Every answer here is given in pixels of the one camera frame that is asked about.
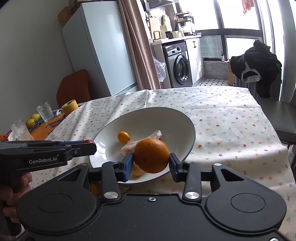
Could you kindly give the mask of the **person's left hand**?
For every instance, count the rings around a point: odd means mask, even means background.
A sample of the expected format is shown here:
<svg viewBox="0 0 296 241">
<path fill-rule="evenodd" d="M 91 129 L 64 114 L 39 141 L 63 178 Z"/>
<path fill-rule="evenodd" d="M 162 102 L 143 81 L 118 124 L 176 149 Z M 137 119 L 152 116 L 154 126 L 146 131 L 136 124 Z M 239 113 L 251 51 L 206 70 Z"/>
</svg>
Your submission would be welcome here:
<svg viewBox="0 0 296 241">
<path fill-rule="evenodd" d="M 31 190 L 31 181 L 31 173 L 23 173 L 18 179 L 20 190 L 17 193 L 14 193 L 11 187 L 1 185 L 1 201 L 5 201 L 8 205 L 3 208 L 4 216 L 14 223 L 20 223 L 16 213 L 16 204 L 23 195 Z"/>
</svg>

